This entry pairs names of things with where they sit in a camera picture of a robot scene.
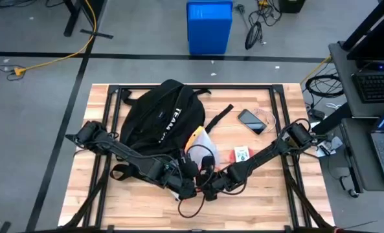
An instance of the black desk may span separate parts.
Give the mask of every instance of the black desk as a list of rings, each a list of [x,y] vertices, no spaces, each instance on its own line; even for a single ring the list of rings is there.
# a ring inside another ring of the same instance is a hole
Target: black desk
[[[346,158],[357,193],[384,191],[384,176],[376,152],[372,147],[369,132],[374,119],[346,118],[341,121],[341,131],[346,144]]]
[[[384,103],[362,103],[351,77],[358,71],[358,68],[355,61],[347,59],[348,52],[344,51],[338,43],[330,44],[328,48],[343,85],[347,103],[312,129],[320,135],[326,134],[338,126],[343,118],[377,118],[384,113]]]

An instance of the wooden tabletop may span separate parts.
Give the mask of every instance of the wooden tabletop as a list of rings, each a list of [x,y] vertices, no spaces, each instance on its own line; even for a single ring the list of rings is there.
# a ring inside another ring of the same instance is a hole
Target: wooden tabletop
[[[283,84],[291,121],[307,118],[300,85]],[[95,84],[91,88],[84,123],[88,120],[101,121],[104,111],[108,84]],[[261,108],[272,112],[269,92],[266,90],[211,90],[212,94],[199,95],[206,111],[205,125],[229,104],[234,108],[210,132],[210,137],[217,146],[221,157],[221,166],[231,163],[230,154],[235,146],[248,146],[260,151],[276,139],[273,125],[270,132],[255,135],[241,124],[237,116],[243,109],[253,111]],[[145,91],[134,90],[132,98],[140,97]],[[278,112],[283,126],[284,119],[280,102]],[[114,105],[111,105],[108,130]],[[121,129],[130,107],[120,108],[117,131]],[[258,116],[266,122],[265,114]],[[68,188],[63,202],[59,225],[68,222],[79,209],[89,188],[94,155],[81,152],[75,156]],[[117,164],[115,158],[111,167]],[[319,161],[302,156],[300,168],[308,199],[320,215],[333,225],[332,211],[328,201],[326,187],[322,178]],[[200,205],[202,195],[183,201],[181,211],[185,215],[193,214]],[[205,229],[205,230],[282,230],[284,225],[291,225],[286,186],[282,173],[280,157],[276,157],[256,169],[250,176],[247,188],[236,196],[218,194],[218,199],[206,202],[201,212],[192,219],[182,218],[177,213],[178,202],[168,190],[134,178],[125,181],[110,179],[104,209],[102,227],[115,225],[116,229]],[[300,224],[303,225],[301,208],[297,199]]]

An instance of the blue bin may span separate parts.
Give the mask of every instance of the blue bin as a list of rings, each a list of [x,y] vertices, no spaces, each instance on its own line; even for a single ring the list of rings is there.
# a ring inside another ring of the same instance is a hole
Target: blue bin
[[[232,0],[188,0],[190,54],[225,54],[232,25]]]

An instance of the phone screen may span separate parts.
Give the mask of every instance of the phone screen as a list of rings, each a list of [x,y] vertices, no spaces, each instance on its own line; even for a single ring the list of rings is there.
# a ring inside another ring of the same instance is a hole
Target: phone screen
[[[248,109],[244,109],[239,115],[238,119],[245,124],[249,129],[254,131],[257,135],[261,134],[266,128],[266,125],[252,114]]]

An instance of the backpack strap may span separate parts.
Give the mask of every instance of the backpack strap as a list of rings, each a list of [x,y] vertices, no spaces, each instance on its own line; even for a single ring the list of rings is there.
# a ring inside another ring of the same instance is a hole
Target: backpack strap
[[[120,177],[116,177],[114,175],[114,172],[121,172],[122,175]],[[118,181],[123,181],[128,177],[135,177],[138,179],[142,179],[142,176],[138,173],[137,168],[134,167],[133,165],[127,165],[127,164],[115,165],[114,168],[110,171],[109,176]]]
[[[209,133],[213,128],[213,126],[215,126],[226,114],[228,114],[232,110],[232,108],[233,108],[233,105],[229,104],[227,108],[225,108],[221,113],[216,115],[206,126],[205,128],[206,132]]]
[[[206,89],[206,88],[197,90],[194,93],[197,94],[197,95],[205,94],[205,93],[212,94],[211,91],[209,91],[209,89]]]
[[[121,92],[121,100],[130,105],[130,106],[133,106],[137,100],[134,100],[134,99],[130,99],[128,98],[129,96],[131,95],[131,91],[127,90],[127,89],[124,89],[122,92]]]

